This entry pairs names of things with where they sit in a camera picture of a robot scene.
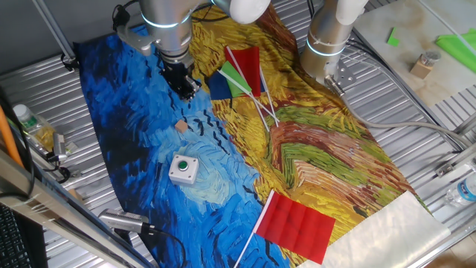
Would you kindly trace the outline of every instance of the green button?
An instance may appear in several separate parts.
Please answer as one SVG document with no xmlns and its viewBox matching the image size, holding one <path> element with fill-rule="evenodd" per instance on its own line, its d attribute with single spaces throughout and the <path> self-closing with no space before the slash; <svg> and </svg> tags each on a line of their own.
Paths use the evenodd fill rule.
<svg viewBox="0 0 476 268">
<path fill-rule="evenodd" d="M 188 164 L 186 163 L 186 161 L 180 161 L 178 164 L 178 168 L 179 170 L 184 171 L 188 168 Z"/>
</svg>

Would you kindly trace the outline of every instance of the keyboard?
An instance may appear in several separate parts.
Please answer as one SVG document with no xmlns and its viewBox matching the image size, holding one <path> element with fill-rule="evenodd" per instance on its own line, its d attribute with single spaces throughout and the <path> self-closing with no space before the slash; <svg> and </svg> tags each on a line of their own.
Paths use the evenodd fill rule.
<svg viewBox="0 0 476 268">
<path fill-rule="evenodd" d="M 31 267 L 15 215 L 2 204 L 0 204 L 0 267 Z"/>
</svg>

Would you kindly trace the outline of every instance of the metal grid table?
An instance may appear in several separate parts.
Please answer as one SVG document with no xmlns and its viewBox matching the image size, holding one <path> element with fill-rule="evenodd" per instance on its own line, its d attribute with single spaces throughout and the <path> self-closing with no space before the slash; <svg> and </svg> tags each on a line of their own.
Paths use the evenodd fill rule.
<svg viewBox="0 0 476 268">
<path fill-rule="evenodd" d="M 306 2 L 273 2 L 283 23 L 296 36 L 298 46 L 302 48 L 310 23 Z M 366 10 L 382 5 L 381 2 L 370 1 Z M 321 5 L 322 1 L 315 2 L 316 8 Z M 350 49 L 344 54 L 358 56 Z M 398 87 L 379 69 L 352 60 L 347 60 L 346 64 L 357 78 L 356 85 L 345 89 L 346 94 L 356 111 L 366 119 L 385 123 L 429 121 L 434 116 L 427 113 L 428 108 L 415 100 L 411 93 Z M 63 132 L 67 144 L 74 142 L 79 147 L 65 162 L 65 166 L 80 169 L 81 177 L 66 182 L 65 188 L 75 188 L 83 197 L 86 207 L 94 214 L 99 214 L 105 208 L 121 209 L 97 143 L 80 88 L 79 74 L 67 71 L 60 58 L 54 57 L 1 76 L 0 85 L 6 89 L 12 102 L 29 106 L 33 112 L 45 117 L 53 127 Z M 445 121 L 442 114 L 447 115 L 446 112 L 434 110 L 434 114 Z M 439 180 L 434 170 L 442 161 L 453 157 L 454 148 L 440 134 L 418 127 L 370 131 L 439 221 L 453 231 L 476 214 L 476 204 L 466 208 L 452 208 L 443 204 L 443 196 L 451 183 Z M 153 261 L 139 237 L 133 235 L 131 238 L 135 248 L 147 260 Z M 109 266 L 52 231 L 45 230 L 45 242 L 50 267 Z"/>
</svg>

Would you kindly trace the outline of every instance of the white flag stick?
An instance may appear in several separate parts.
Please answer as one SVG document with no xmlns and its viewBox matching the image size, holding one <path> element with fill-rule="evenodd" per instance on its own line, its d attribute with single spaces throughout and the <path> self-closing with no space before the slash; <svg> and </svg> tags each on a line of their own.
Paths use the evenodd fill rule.
<svg viewBox="0 0 476 268">
<path fill-rule="evenodd" d="M 274 112 L 273 102 L 271 101 L 271 96 L 269 95 L 268 86 L 266 85 L 265 76 L 263 75 L 263 70 L 261 69 L 261 66 L 260 66 L 260 76 L 263 82 L 263 86 L 265 87 L 266 94 L 268 95 L 269 106 L 271 106 L 271 111 L 273 112 L 273 115 L 276 117 L 276 113 Z"/>
<path fill-rule="evenodd" d="M 246 241 L 245 247 L 244 247 L 243 250 L 241 251 L 241 254 L 239 254 L 238 260 L 237 260 L 237 262 L 235 263 L 235 265 L 233 266 L 233 268 L 237 268 L 237 267 L 238 267 L 239 261 L 241 261 L 241 258 L 243 258 L 243 255 L 245 254 L 246 248 L 248 248 L 248 244 L 250 243 L 251 238 L 253 237 L 253 235 L 254 235 L 254 233 L 252 232 L 252 233 L 250 234 L 250 237 L 248 238 L 248 241 Z"/>
<path fill-rule="evenodd" d="M 243 80 L 247 83 L 248 81 L 246 81 L 245 75 L 244 75 L 243 72 L 241 71 L 241 68 L 239 67 L 239 64 L 238 64 L 238 62 L 237 62 L 237 59 L 235 59 L 235 56 L 233 55 L 233 52 L 231 52 L 230 47 L 227 46 L 226 49 L 228 50 L 228 53 L 230 54 L 231 59 L 233 60 L 233 62 L 234 62 L 235 65 L 237 66 L 239 75 L 241 75 L 241 77 L 243 78 Z M 253 100 L 253 102 L 254 102 L 254 106 L 256 107 L 256 110 L 257 110 L 258 113 L 260 114 L 261 121 L 263 122 L 263 125 L 265 125 L 266 131 L 268 131 L 268 133 L 269 133 L 268 124 L 266 123 L 265 118 L 263 117 L 263 114 L 261 113 L 260 108 L 258 108 L 257 100 Z"/>
<path fill-rule="evenodd" d="M 260 217 L 258 217 L 258 221 L 254 225 L 253 231 L 251 232 L 250 237 L 248 238 L 248 241 L 246 241 L 245 247 L 241 251 L 241 254 L 239 254 L 238 260 L 235 263 L 235 265 L 233 266 L 233 268 L 238 267 L 239 261 L 241 261 L 241 258 L 245 254 L 246 248 L 248 248 L 248 244 L 250 243 L 251 238 L 253 237 L 254 233 L 256 233 L 258 231 L 258 227 L 260 227 L 261 221 L 265 217 L 266 211 L 268 211 L 268 207 L 269 207 L 269 204 L 271 203 L 271 200 L 273 199 L 273 196 L 274 196 L 274 190 L 271 190 L 271 193 L 269 193 L 268 200 L 266 200 L 266 204 L 263 207 L 263 211 L 261 211 Z"/>
<path fill-rule="evenodd" d="M 258 104 L 262 109 L 264 109 L 272 118 L 274 118 L 275 120 L 277 120 L 279 122 L 279 119 L 276 118 L 276 116 L 274 116 L 271 112 L 269 112 L 268 109 L 266 109 L 266 107 L 264 107 L 259 101 L 257 101 L 256 98 L 254 98 L 254 96 L 252 94 L 250 94 L 250 92 L 248 92 L 248 90 L 246 90 L 242 85 L 240 85 L 238 82 L 235 81 L 235 79 L 231 78 L 228 74 L 226 74 L 225 72 L 223 72 L 222 70 L 218 70 L 218 72 L 223 75 L 226 79 L 230 80 L 230 82 L 232 82 L 235 86 L 238 87 L 239 90 L 241 90 L 243 93 L 247 94 L 247 96 L 249 96 L 250 98 L 252 98 L 253 100 L 256 101 L 256 104 Z"/>
</svg>

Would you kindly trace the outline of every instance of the green sticky note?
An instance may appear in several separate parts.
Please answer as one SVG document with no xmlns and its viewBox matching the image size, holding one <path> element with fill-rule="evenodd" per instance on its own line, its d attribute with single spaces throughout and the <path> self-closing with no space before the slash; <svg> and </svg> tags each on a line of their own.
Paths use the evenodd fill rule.
<svg viewBox="0 0 476 268">
<path fill-rule="evenodd" d="M 469 29 L 468 33 L 461 34 L 461 37 L 476 49 L 475 29 Z M 456 34 L 439 36 L 436 44 L 476 73 L 476 56 L 461 42 Z"/>
<path fill-rule="evenodd" d="M 239 85 L 248 90 L 248 92 L 251 92 L 251 87 L 248 85 L 248 83 L 246 83 L 243 77 L 239 75 L 239 72 L 231 65 L 230 62 L 227 61 L 225 64 L 223 64 L 222 71 L 226 73 L 229 77 L 231 77 L 233 80 L 238 82 Z M 245 95 L 245 93 L 243 93 L 243 91 L 241 91 L 238 86 L 235 86 L 235 84 L 233 84 L 231 81 L 227 79 L 226 82 L 228 83 L 228 87 L 230 88 L 231 97 L 236 98 Z"/>
<path fill-rule="evenodd" d="M 400 40 L 395 38 L 395 30 L 396 30 L 396 28 L 393 27 L 392 32 L 390 33 L 390 37 L 388 37 L 387 44 L 392 45 L 394 47 L 397 47 L 397 46 L 399 46 Z"/>
</svg>

